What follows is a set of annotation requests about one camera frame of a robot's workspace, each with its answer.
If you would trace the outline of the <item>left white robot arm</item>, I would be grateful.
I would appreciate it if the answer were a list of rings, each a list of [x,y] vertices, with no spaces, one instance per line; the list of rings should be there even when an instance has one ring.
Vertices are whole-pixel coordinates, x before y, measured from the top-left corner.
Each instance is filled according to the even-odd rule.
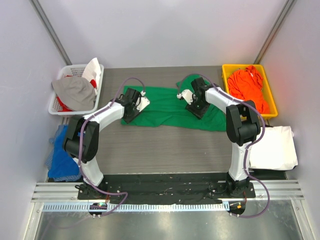
[[[89,194],[93,198],[100,200],[107,192],[97,162],[100,132],[117,120],[131,123],[149,104],[145,91],[128,88],[103,108],[69,120],[62,147],[79,167],[83,180],[91,185]]]

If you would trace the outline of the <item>green t-shirt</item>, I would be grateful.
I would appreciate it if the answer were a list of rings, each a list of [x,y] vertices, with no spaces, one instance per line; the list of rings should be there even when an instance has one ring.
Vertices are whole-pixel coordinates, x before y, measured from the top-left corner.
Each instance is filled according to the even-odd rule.
[[[198,119],[186,109],[187,103],[177,98],[178,89],[168,87],[146,87],[146,97],[150,104],[129,126],[159,127],[171,126],[210,132],[226,131],[225,114],[210,105],[202,119]]]

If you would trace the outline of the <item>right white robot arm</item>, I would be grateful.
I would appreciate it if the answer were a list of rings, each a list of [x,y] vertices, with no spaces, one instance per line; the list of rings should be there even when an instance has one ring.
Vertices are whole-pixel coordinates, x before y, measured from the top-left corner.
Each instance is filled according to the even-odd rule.
[[[187,103],[186,109],[202,119],[211,105],[225,114],[226,134],[232,143],[231,164],[226,177],[226,193],[233,198],[249,188],[251,147],[261,132],[260,116],[255,103],[234,98],[216,84],[207,84],[202,77],[191,82],[177,97]]]

